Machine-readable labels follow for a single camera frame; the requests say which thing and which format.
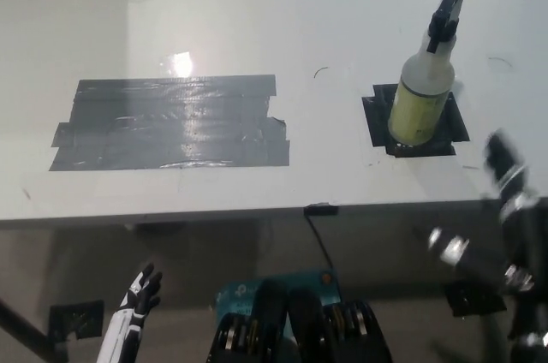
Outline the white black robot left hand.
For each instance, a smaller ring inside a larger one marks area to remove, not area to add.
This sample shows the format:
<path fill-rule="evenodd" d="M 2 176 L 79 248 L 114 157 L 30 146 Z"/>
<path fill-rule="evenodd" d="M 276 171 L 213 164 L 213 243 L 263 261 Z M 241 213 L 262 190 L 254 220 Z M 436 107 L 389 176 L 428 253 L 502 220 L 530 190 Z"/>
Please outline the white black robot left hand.
<path fill-rule="evenodd" d="M 133 280 L 110 319 L 97 363 L 135 363 L 146 319 L 160 303 L 162 277 L 150 263 Z"/>

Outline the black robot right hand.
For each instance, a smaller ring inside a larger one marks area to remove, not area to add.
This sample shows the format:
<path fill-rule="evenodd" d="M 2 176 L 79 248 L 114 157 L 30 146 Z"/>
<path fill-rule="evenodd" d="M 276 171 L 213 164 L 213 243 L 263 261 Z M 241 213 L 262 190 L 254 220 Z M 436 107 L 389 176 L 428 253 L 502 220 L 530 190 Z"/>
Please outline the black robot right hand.
<path fill-rule="evenodd" d="M 507 295 L 547 297 L 547 225 L 539 194 L 529 187 L 525 160 L 501 131 L 485 145 L 485 165 L 498 193 L 497 232 L 502 254 L 489 254 L 472 240 L 441 226 L 416 228 L 427 252 L 459 277 Z"/>

